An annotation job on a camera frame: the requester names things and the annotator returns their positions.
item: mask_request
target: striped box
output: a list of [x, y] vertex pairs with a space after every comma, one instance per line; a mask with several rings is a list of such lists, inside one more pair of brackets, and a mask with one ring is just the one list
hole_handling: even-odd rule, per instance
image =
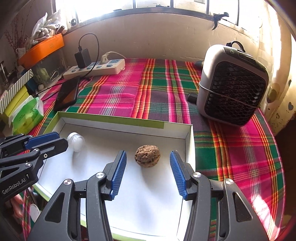
[[30, 69], [26, 72], [12, 87], [11, 89], [4, 95], [4, 97], [0, 100], [0, 113], [3, 114], [9, 102], [13, 99], [13, 97], [17, 94], [17, 92], [27, 83], [32, 77], [33, 72]]

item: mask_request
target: plug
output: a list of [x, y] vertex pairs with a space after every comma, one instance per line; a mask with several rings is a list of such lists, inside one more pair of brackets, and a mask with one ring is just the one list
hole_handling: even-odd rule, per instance
[[84, 49], [79, 46], [78, 47], [79, 52], [74, 54], [77, 65], [80, 69], [86, 68], [91, 64], [91, 57], [89, 56], [89, 50]]
[[107, 58], [108, 55], [109, 55], [108, 53], [102, 55], [100, 64], [106, 64], [109, 61], [108, 58]]

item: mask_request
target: white cardboard box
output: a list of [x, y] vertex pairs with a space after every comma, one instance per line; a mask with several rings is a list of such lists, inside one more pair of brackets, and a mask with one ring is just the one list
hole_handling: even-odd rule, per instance
[[[178, 150], [195, 170], [192, 125], [154, 120], [58, 112], [44, 133], [61, 138], [81, 134], [86, 146], [80, 153], [70, 148], [45, 160], [39, 170], [37, 191], [49, 200], [65, 179], [87, 180], [125, 150], [127, 165], [118, 195], [105, 201], [113, 238], [118, 240], [183, 240], [191, 201], [179, 195], [169, 157]], [[142, 145], [155, 145], [161, 158], [152, 168], [140, 167], [134, 155]], [[81, 199], [81, 224], [86, 226], [85, 199]]]

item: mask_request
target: black tablet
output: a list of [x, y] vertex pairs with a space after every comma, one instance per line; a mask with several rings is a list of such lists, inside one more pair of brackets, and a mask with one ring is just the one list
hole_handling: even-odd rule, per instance
[[54, 104], [54, 111], [60, 111], [76, 103], [79, 81], [80, 77], [77, 76], [62, 84]]

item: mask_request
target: walnut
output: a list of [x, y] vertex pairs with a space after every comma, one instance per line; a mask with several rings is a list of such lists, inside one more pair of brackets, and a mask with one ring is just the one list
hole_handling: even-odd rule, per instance
[[155, 166], [159, 158], [160, 151], [157, 146], [144, 145], [139, 147], [135, 153], [135, 160], [142, 167]]

